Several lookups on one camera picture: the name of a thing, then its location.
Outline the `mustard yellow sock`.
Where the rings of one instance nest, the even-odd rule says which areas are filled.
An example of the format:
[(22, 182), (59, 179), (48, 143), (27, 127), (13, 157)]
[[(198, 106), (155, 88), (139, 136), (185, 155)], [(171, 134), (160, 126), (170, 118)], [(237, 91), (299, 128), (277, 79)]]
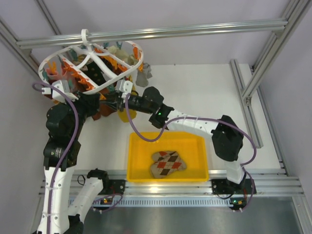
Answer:
[[(129, 122), (129, 118), (125, 109), (123, 111), (118, 110), (117, 114), (122, 122), (124, 123)], [(137, 112), (135, 110), (129, 110), (129, 115), (130, 119), (134, 119), (137, 116)]]

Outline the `grey sock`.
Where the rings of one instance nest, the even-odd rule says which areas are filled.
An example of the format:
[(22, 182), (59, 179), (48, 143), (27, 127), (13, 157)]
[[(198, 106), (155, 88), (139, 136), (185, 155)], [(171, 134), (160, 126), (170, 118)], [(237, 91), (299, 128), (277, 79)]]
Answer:
[(149, 84), (148, 79), (152, 78), (152, 69), (150, 64), (143, 63), (142, 71), (137, 72), (136, 85), (139, 87), (146, 87)]

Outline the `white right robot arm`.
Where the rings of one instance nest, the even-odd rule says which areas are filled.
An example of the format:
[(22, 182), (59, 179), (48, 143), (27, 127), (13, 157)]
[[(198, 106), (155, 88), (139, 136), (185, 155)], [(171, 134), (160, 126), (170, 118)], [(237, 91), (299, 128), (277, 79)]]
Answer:
[(214, 152), (226, 165), (225, 184), (219, 188), (221, 194), (237, 194), (245, 188), (246, 174), (238, 160), (243, 146), (243, 134), (234, 121), (226, 115), (220, 119), (195, 117), (182, 113), (164, 104), (164, 97), (155, 87), (148, 87), (141, 96), (114, 91), (106, 94), (101, 103), (117, 110), (135, 110), (150, 115), (149, 122), (162, 132), (182, 131), (210, 138)]

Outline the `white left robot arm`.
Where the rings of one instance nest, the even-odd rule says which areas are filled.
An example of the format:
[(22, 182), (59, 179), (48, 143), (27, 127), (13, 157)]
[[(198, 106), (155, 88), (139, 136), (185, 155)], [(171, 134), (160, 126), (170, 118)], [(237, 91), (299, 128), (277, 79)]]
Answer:
[(108, 173), (93, 169), (72, 204), (70, 186), (81, 144), (78, 141), (88, 117), (100, 106), (100, 95), (77, 92), (74, 102), (59, 103), (47, 112), (49, 139), (43, 150), (45, 193), (38, 234), (81, 234), (84, 220), (98, 194), (110, 189)]

